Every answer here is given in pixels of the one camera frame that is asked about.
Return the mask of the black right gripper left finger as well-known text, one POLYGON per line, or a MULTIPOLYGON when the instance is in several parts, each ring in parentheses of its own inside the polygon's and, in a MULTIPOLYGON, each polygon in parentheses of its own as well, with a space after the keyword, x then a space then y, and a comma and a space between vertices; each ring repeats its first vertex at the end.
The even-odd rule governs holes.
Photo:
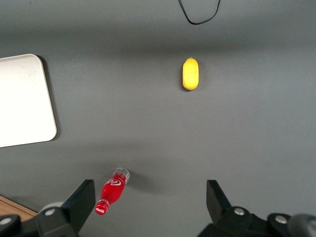
POLYGON ((61 206, 47 207, 37 215, 39 236, 78 237, 94 206, 94 180, 84 180, 61 206))

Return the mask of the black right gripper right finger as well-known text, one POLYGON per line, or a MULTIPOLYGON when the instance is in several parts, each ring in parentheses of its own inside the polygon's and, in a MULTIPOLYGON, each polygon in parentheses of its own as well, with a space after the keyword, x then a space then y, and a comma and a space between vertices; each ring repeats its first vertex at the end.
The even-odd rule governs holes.
POLYGON ((232 206, 216 180, 206 183, 206 206, 212 223, 200 237, 270 237, 267 222, 243 207, 232 206))

